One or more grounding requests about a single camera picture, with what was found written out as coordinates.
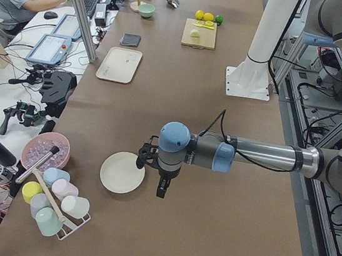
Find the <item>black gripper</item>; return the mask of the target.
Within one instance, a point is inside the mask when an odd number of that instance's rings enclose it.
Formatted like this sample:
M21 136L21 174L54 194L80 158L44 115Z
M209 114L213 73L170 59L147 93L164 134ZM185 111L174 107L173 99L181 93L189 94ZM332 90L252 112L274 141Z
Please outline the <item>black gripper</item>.
M159 180L158 187L156 189L156 196L164 198L165 194L170 186L171 180L176 178L181 171L181 166L177 167L166 167L159 165L158 173L161 179Z

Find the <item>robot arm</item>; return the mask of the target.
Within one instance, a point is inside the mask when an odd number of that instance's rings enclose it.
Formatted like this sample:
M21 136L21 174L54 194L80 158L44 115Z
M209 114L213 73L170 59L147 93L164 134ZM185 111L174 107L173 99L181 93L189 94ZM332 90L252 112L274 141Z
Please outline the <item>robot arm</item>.
M312 0L304 32L320 41L331 39L342 54L342 0ZM158 145L156 168L160 180L156 194L161 198L183 163L227 172L234 161L240 160L274 172L300 172L329 184L342 195L342 149L271 145L219 133L195 135L176 121L162 127Z

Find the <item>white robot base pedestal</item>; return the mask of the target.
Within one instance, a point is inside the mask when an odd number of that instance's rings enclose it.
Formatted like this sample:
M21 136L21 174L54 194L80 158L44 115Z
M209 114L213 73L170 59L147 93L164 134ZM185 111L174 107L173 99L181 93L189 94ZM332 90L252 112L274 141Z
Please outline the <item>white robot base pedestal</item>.
M302 0L268 0L246 59L226 70L226 95L269 100L269 62Z

